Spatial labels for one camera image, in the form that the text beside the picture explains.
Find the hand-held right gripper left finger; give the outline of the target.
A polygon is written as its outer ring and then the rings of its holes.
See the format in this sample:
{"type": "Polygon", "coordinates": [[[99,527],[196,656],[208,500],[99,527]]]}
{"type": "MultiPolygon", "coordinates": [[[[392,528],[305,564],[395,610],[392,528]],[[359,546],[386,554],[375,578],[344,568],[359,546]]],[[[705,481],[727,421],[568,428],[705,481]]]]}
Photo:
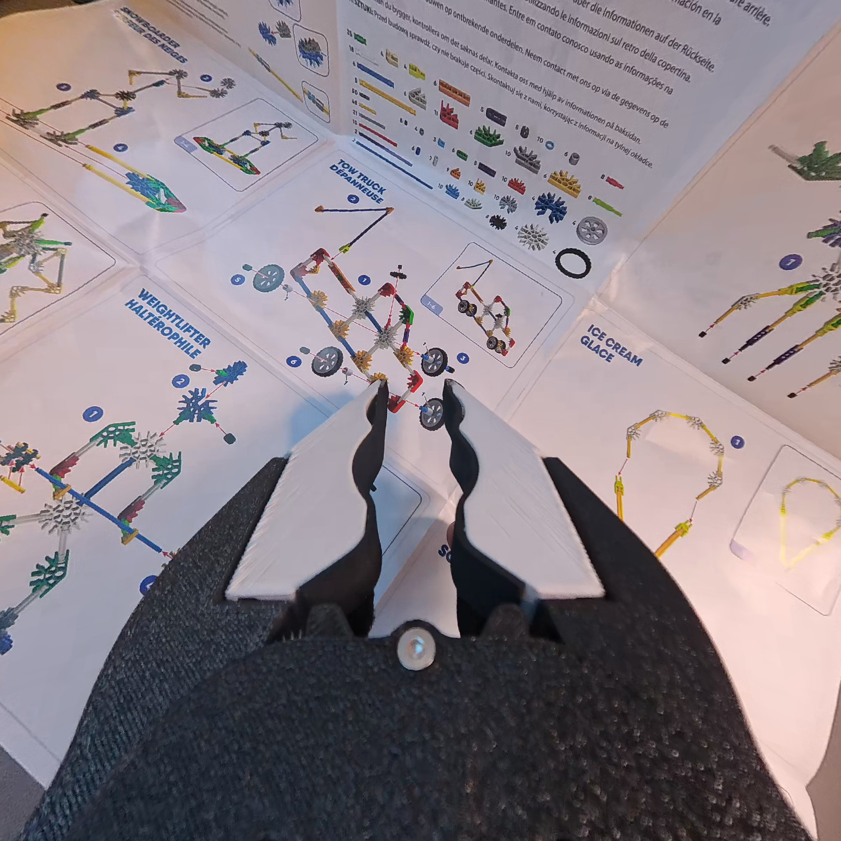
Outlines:
{"type": "Polygon", "coordinates": [[[352,631],[373,625],[382,568],[371,489],[383,466],[387,385],[375,381],[287,455],[226,590],[231,601],[286,601],[290,626],[338,604],[352,631]]]}

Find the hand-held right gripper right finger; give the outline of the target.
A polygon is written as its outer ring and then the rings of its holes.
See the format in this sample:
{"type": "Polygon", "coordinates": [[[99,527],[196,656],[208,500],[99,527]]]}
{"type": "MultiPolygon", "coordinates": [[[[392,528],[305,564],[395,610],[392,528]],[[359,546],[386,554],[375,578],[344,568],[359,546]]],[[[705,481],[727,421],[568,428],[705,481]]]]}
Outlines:
{"type": "Polygon", "coordinates": [[[462,636],[500,604],[532,619],[543,601],[604,589],[549,471],[531,442],[456,381],[443,392],[449,465],[462,490],[451,546],[462,636]]]}

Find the white building instruction sheet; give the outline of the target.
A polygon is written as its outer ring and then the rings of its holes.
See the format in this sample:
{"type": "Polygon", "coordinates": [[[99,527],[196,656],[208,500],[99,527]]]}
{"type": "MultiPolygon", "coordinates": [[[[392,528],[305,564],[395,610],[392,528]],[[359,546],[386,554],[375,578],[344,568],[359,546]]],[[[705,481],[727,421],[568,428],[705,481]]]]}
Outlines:
{"type": "Polygon", "coordinates": [[[373,633],[457,635],[443,384],[653,550],[839,839],[839,2],[2,15],[2,748],[387,379],[373,633]]]}

